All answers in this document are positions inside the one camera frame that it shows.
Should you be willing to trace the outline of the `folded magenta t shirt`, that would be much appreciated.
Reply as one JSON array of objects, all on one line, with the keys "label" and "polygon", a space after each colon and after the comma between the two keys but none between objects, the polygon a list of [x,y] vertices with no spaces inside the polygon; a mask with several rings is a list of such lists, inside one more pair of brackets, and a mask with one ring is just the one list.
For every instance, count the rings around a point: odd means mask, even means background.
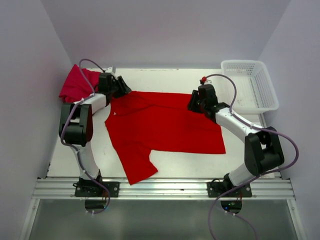
[{"label": "folded magenta t shirt", "polygon": [[[95,91],[97,91],[100,73],[86,68],[82,68],[81,70],[91,86],[96,87]],[[73,65],[62,86],[59,98],[63,103],[73,103],[88,97],[92,93],[92,88],[81,74],[80,68],[76,64]]]}]

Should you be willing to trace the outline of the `bright red t shirt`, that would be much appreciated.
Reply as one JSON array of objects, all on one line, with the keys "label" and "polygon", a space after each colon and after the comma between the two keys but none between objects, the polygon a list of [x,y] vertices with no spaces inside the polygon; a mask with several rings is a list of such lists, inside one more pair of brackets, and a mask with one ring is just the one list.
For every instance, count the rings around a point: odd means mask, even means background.
[{"label": "bright red t shirt", "polygon": [[153,150],[226,153],[221,127],[188,110],[190,99],[183,93],[132,91],[112,100],[105,126],[130,185],[158,172],[150,162]]}]

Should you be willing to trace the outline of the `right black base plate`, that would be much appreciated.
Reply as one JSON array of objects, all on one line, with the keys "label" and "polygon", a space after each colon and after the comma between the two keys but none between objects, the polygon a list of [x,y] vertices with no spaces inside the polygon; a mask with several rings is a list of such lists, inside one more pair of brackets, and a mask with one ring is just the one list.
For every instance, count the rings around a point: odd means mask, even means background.
[{"label": "right black base plate", "polygon": [[[206,183],[206,189],[207,194],[209,198],[217,198],[221,194],[233,189],[234,186],[229,180],[222,180],[220,181],[218,178],[214,178],[212,181],[209,181]],[[243,197],[243,198],[250,198],[252,197],[252,190],[251,186],[249,184],[233,190],[231,193],[226,194],[225,198],[237,198],[237,197]]]}]

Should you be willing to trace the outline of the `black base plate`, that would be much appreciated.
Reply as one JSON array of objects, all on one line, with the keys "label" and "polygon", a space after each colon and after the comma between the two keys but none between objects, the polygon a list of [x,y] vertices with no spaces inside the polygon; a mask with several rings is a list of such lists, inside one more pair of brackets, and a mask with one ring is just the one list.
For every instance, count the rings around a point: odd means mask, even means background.
[{"label": "black base plate", "polygon": [[118,181],[103,181],[98,176],[96,179],[79,178],[77,182],[72,184],[75,187],[75,197],[79,198],[94,198],[94,197],[111,197],[119,196],[120,183]]},{"label": "black base plate", "polygon": [[[229,180],[222,180],[220,181],[218,178],[214,178],[212,181],[209,181],[206,183],[206,189],[207,194],[209,198],[217,198],[221,194],[233,189],[234,186]],[[237,198],[237,197],[243,197],[243,198],[250,198],[252,197],[252,190],[251,186],[249,184],[233,190],[231,193],[226,194],[225,198]]]}]

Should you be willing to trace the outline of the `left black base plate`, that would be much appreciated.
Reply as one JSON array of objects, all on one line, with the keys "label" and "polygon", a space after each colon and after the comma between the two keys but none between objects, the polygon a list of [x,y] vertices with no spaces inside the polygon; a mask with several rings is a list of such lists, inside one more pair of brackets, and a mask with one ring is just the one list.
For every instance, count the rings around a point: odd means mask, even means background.
[{"label": "left black base plate", "polygon": [[77,182],[72,184],[75,187],[75,197],[79,198],[94,198],[94,197],[111,197],[119,196],[120,183],[118,181],[103,181],[98,176],[96,179],[79,178]]}]

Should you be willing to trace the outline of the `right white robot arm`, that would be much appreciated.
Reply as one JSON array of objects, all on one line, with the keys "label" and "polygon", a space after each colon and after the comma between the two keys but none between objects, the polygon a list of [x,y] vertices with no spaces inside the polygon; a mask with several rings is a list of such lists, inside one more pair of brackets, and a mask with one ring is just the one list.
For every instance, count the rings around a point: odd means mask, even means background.
[{"label": "right white robot arm", "polygon": [[235,112],[225,102],[219,102],[215,88],[205,84],[193,90],[187,105],[189,111],[204,114],[213,123],[226,128],[244,143],[244,163],[227,173],[222,182],[211,187],[223,193],[282,165],[285,161],[279,137],[274,128],[262,128]]}]

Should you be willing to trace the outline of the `aluminium mounting rail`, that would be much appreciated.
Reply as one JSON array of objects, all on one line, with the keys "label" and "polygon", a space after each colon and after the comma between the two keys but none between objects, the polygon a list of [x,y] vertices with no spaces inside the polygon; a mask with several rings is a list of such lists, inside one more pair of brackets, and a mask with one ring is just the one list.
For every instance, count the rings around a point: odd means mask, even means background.
[{"label": "aluminium mounting rail", "polygon": [[[104,178],[104,182],[118,182],[116,200],[206,200],[209,198],[207,178],[151,178],[130,185],[125,178]],[[38,179],[33,189],[33,199],[75,199],[76,178],[49,177]],[[290,180],[260,178],[243,189],[247,200],[294,200]]]}]

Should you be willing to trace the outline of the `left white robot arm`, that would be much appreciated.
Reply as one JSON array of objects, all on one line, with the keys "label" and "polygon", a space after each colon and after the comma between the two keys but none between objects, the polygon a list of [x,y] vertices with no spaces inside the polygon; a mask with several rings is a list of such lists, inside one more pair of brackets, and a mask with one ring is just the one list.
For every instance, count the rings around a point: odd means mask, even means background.
[{"label": "left white robot arm", "polygon": [[81,100],[64,103],[60,113],[60,141],[72,149],[79,166],[79,177],[83,180],[96,180],[101,176],[91,147],[94,113],[132,91],[122,76],[109,72],[99,74],[97,88],[98,91]]}]

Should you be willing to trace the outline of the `white plastic basket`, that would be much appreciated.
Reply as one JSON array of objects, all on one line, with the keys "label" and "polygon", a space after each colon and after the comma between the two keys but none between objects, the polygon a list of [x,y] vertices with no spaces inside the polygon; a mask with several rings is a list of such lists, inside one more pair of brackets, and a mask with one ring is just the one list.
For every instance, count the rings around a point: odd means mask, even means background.
[{"label": "white plastic basket", "polygon": [[224,60],[222,74],[235,83],[232,109],[241,115],[257,115],[279,108],[279,101],[266,65],[258,60]]}]

